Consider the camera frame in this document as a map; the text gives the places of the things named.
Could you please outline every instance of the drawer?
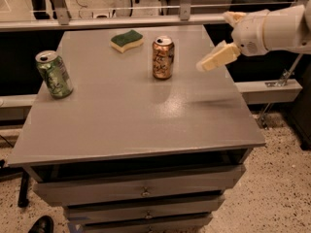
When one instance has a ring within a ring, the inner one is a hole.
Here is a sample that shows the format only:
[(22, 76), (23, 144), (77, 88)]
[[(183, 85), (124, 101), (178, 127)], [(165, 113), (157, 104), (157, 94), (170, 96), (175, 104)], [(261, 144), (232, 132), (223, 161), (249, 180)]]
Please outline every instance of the drawer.
[(119, 223), (99, 223), (84, 226), (84, 233), (156, 233), (162, 230), (203, 227), (211, 221), (208, 214), (170, 216), (152, 220), (133, 220)]
[(200, 167), (113, 178), (61, 183), (37, 183), (34, 191), (51, 206), (70, 206), (160, 197), (233, 187), (243, 165)]
[(212, 192), (194, 193), (147, 200), (73, 206), (65, 209), (65, 216), (73, 224), (90, 224), (132, 219), (150, 220), (162, 216), (207, 213), (216, 211), (224, 201), (222, 195), (211, 194)]

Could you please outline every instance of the red and brown can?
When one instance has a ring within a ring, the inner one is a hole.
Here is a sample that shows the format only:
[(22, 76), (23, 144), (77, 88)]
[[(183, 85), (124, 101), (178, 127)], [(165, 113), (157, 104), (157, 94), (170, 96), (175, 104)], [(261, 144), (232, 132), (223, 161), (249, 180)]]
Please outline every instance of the red and brown can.
[(173, 74), (175, 46), (168, 36), (158, 36), (153, 42), (153, 74), (161, 80), (170, 78)]

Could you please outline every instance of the drawer knob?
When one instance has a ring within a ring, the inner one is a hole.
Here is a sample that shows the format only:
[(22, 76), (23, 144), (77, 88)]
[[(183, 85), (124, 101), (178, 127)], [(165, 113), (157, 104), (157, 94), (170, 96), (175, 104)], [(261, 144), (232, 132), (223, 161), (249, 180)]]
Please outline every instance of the drawer knob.
[(147, 211), (147, 214), (145, 215), (145, 220), (153, 219), (153, 216), (151, 216), (150, 211)]
[(151, 195), (151, 193), (148, 191), (148, 189), (146, 187), (144, 187), (144, 191), (142, 192), (142, 197), (146, 198), (149, 197)]

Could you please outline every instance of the black shoe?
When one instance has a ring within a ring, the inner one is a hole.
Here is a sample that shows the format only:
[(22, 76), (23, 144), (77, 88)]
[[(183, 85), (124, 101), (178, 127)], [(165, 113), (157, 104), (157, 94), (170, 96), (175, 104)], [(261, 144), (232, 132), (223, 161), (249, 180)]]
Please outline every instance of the black shoe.
[(35, 16), (36, 19), (50, 19), (50, 15), (45, 12), (35, 12), (33, 16)]
[(28, 233), (52, 233), (53, 221), (50, 216), (41, 216)]

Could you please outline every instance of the sponge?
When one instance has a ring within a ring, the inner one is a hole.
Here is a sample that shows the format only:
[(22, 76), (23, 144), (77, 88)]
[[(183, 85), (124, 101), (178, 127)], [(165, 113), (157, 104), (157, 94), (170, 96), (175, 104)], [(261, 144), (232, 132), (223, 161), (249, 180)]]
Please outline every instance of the sponge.
[(143, 43), (143, 36), (135, 30), (130, 30), (127, 33), (114, 36), (110, 41), (110, 46), (119, 52), (125, 52), (126, 50), (139, 47)]

